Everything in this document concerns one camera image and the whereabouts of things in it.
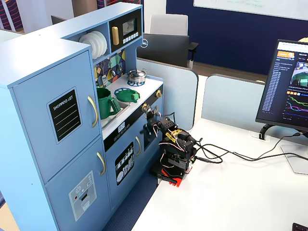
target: toy stove burner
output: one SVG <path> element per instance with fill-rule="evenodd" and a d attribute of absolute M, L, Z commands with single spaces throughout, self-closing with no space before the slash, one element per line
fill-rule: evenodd
<path fill-rule="evenodd" d="M 127 84 L 132 86 L 132 87 L 140 87 L 142 85 L 144 85 L 145 82 L 141 82 L 141 83 L 135 83 L 135 82 L 132 82 L 132 81 L 127 81 Z"/>
<path fill-rule="evenodd" d="M 124 91 L 124 90 L 130 90 L 130 88 L 119 88 L 119 89 L 116 89 L 114 94 L 117 95 L 119 94 L 121 91 Z"/>

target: colorful tile backsplash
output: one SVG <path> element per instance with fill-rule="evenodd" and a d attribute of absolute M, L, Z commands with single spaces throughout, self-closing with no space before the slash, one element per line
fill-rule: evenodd
<path fill-rule="evenodd" d="M 94 66 L 96 86 L 105 88 L 125 72 L 125 50 L 123 50 Z"/>

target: yellow bracket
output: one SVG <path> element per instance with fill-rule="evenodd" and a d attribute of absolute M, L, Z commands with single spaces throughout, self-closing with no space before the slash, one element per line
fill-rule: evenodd
<path fill-rule="evenodd" d="M 178 130 L 173 131 L 172 133 L 176 136 L 176 135 L 178 135 L 181 131 L 182 131 L 181 129 L 178 129 Z M 172 142 L 176 143 L 175 138 L 174 138 L 169 132 L 166 133 L 166 136 L 167 136 L 170 140 L 172 140 Z"/>

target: computer monitor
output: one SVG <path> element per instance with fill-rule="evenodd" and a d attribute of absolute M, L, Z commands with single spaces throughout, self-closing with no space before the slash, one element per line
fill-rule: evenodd
<path fill-rule="evenodd" d="M 143 34 L 137 57 L 187 67 L 189 36 Z"/>
<path fill-rule="evenodd" d="M 64 22 L 65 19 L 52 15 L 52 16 L 51 16 L 51 21 L 52 21 L 52 24 L 55 25 L 55 24 Z"/>
<path fill-rule="evenodd" d="M 308 43 L 278 40 L 256 122 L 308 131 Z M 281 148 L 308 157 L 306 146 Z M 308 161 L 286 156 L 294 172 L 308 173 Z"/>

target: blue wall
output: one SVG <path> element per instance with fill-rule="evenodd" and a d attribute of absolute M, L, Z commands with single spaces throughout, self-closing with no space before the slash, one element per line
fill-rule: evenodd
<path fill-rule="evenodd" d="M 193 0 L 167 0 L 167 13 L 188 15 L 196 62 L 264 75 L 278 39 L 308 37 L 308 21 L 193 7 Z"/>

